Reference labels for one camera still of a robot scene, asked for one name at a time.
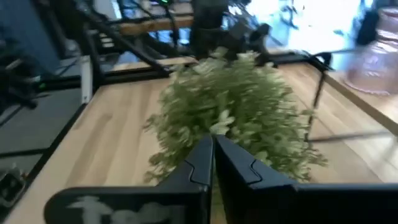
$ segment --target green plant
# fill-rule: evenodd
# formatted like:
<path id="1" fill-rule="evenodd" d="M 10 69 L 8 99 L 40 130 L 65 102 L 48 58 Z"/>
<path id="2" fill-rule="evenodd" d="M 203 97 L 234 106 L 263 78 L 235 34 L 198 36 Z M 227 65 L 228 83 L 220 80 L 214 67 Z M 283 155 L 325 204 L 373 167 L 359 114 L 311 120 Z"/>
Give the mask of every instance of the green plant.
<path id="1" fill-rule="evenodd" d="M 224 134 L 263 163 L 289 177 L 310 180 L 309 164 L 324 157 L 303 140 L 307 125 L 292 89 L 270 67 L 256 68 L 254 54 L 233 63 L 202 60 L 178 67 L 160 95 L 161 111 L 147 120 L 162 150 L 153 155 L 147 180 L 162 180 L 206 133 Z"/>

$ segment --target pink glass jar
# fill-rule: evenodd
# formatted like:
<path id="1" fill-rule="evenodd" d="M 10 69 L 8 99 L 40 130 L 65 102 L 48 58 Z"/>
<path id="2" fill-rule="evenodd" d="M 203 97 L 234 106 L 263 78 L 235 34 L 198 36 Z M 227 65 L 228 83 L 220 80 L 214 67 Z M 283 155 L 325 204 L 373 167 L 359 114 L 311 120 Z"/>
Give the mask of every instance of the pink glass jar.
<path id="1" fill-rule="evenodd" d="M 377 40 L 370 43 L 348 71 L 346 84 L 363 92 L 398 93 L 398 7 L 380 9 Z"/>

